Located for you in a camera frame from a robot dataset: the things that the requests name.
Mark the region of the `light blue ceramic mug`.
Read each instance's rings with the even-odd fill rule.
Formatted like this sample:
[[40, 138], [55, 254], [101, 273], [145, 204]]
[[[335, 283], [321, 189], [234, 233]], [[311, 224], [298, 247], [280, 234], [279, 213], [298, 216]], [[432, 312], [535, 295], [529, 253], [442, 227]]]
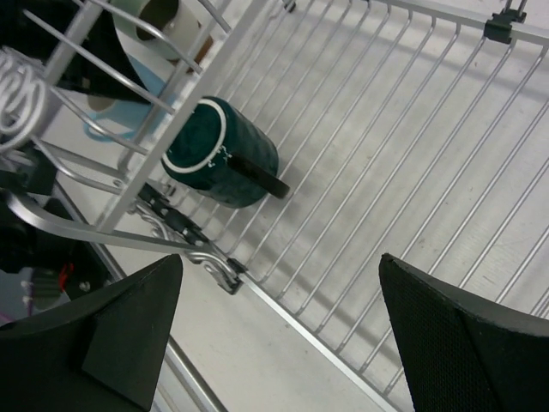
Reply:
[[[134, 57], [129, 56], [129, 60], [146, 89], [151, 94], [159, 95], [166, 82]], [[151, 110], [150, 104], [95, 96], [89, 96], [87, 103], [92, 110], [89, 116], [95, 123], [108, 126], [108, 122], [111, 121], [127, 128], [128, 131], [119, 134], [126, 140], [134, 138], [136, 131]]]

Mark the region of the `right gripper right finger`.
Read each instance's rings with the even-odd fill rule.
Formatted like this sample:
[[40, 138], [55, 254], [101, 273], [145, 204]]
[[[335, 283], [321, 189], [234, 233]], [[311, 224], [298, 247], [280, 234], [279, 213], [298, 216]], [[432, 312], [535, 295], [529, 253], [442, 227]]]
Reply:
[[417, 411], [546, 411], [548, 322], [388, 253], [378, 275]]

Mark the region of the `white and wood steel cup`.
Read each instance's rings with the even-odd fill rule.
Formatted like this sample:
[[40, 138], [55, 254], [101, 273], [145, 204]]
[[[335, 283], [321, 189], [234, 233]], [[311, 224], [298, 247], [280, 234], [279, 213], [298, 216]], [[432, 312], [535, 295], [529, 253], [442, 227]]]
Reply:
[[[138, 17], [159, 29], [183, 52], [190, 52], [202, 29], [202, 24], [183, 1], [149, 1], [142, 7]], [[180, 60], [171, 47], [144, 29], [136, 28], [136, 35], [172, 65]]]

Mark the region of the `dark green glossy mug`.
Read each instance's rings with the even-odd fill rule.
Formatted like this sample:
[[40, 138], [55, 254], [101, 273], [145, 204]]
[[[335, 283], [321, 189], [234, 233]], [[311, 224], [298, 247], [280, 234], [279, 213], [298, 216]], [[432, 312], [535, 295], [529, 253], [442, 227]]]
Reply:
[[290, 191], [279, 179], [274, 143], [214, 96], [199, 100], [161, 164], [180, 184], [230, 209], [251, 206], [267, 195], [283, 199]]

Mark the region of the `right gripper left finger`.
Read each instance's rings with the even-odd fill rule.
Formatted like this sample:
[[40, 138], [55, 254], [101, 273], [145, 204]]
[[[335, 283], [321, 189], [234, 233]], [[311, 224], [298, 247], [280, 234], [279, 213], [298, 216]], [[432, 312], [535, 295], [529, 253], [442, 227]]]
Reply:
[[150, 409], [183, 271], [179, 255], [165, 256], [2, 326], [2, 409]]

